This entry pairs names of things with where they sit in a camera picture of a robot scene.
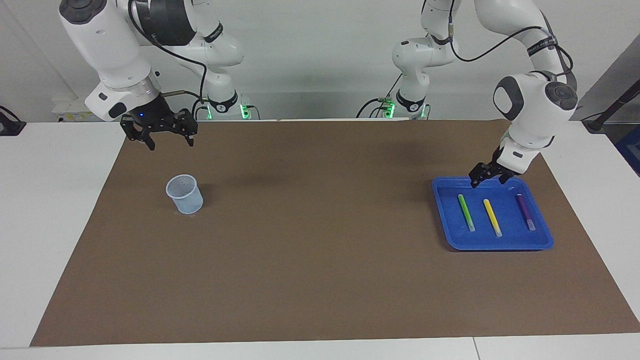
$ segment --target yellow marker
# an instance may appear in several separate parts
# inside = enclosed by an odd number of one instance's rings
[[[493,230],[495,230],[495,235],[499,238],[502,237],[502,230],[500,230],[500,225],[498,224],[498,219],[495,217],[495,213],[493,212],[493,208],[491,207],[491,202],[488,199],[484,200],[484,207],[486,208],[486,213],[489,214],[489,219],[491,220],[491,225],[493,225]]]

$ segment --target translucent plastic cup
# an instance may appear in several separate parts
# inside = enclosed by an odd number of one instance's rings
[[[191,175],[178,175],[169,180],[166,194],[185,215],[195,214],[202,208],[204,200],[198,189],[198,181]]]

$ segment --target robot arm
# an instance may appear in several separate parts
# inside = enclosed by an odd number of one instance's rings
[[[239,106],[233,110],[238,96],[221,68],[240,63],[243,53],[211,12],[206,0],[62,0],[62,23],[100,77],[85,100],[87,107],[105,121],[122,117],[128,139],[145,142],[151,150],[155,143],[150,134],[160,131],[180,134],[193,146],[198,124],[189,110],[174,113],[169,108],[128,24],[133,21],[147,40],[191,60],[181,60],[183,66],[202,75],[204,67],[194,63],[206,65],[202,97],[219,113],[240,113]]]
[[[511,126],[492,161],[479,163],[469,174],[473,187],[495,176],[505,183],[523,174],[551,144],[578,102],[575,76],[564,63],[545,16],[531,0],[475,0],[475,4],[480,23],[492,32],[511,36],[531,28],[514,37],[526,47],[535,70],[508,76],[498,84],[493,101]],[[394,63],[403,72],[396,94],[400,116],[420,117],[429,86],[425,68],[460,58],[452,25],[459,5],[460,0],[427,0],[422,12],[427,37],[405,40],[394,48]]]

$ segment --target pen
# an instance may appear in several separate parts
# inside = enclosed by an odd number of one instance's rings
[[[502,237],[502,230],[500,230],[500,225],[498,224],[498,219],[495,217],[495,213],[493,212],[493,208],[491,207],[491,202],[488,199],[484,200],[484,207],[486,208],[486,213],[489,214],[489,219],[491,220],[491,225],[493,225],[493,230],[495,230],[495,235],[499,238]]]
[[[520,204],[520,209],[522,210],[522,214],[524,215],[525,220],[527,221],[527,225],[529,226],[530,231],[535,231],[536,226],[533,224],[533,218],[531,218],[531,214],[529,213],[529,208],[527,208],[527,203],[524,201],[524,196],[521,193],[516,196],[518,199],[518,203]]]
[[[458,195],[458,200],[460,201],[460,206],[462,207],[462,213],[465,215],[465,219],[467,220],[469,231],[473,233],[474,231],[476,231],[476,226],[474,225],[474,221],[471,219],[471,213],[469,213],[469,208],[467,207],[465,197],[460,194]]]

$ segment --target blue tray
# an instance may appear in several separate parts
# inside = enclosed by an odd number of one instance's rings
[[[438,203],[442,226],[447,241],[454,249],[465,251],[497,250],[547,250],[554,246],[554,239],[538,209],[527,184],[512,178],[505,185],[497,179],[480,184],[477,189],[471,187],[468,177],[439,177],[433,181],[433,193]],[[470,232],[458,195],[467,201],[469,212],[476,226]],[[520,210],[516,196],[522,194],[533,217],[536,231],[530,231]],[[495,235],[483,201],[489,199],[503,236]]]

